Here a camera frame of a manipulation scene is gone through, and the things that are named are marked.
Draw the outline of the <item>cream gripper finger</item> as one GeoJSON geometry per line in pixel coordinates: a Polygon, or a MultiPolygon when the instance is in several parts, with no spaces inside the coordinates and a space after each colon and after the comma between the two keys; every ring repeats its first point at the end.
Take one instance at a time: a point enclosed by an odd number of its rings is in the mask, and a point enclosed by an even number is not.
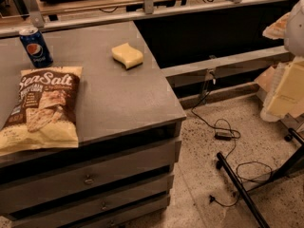
{"type": "Polygon", "coordinates": [[[290,63],[279,63],[260,117],[266,122],[283,119],[304,98],[304,58],[295,56],[290,63]]]}
{"type": "Polygon", "coordinates": [[[272,40],[283,39],[289,15],[290,13],[287,12],[286,14],[281,16],[269,27],[263,30],[262,35],[272,40]]]}

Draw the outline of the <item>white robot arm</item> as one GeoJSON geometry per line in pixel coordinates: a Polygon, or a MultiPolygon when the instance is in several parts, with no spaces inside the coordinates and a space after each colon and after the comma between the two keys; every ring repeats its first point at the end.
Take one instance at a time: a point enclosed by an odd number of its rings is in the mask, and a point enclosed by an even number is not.
{"type": "Polygon", "coordinates": [[[283,39],[294,55],[290,63],[279,63],[263,103],[260,117],[276,122],[290,113],[304,98],[304,0],[263,31],[270,39],[283,39]]]}

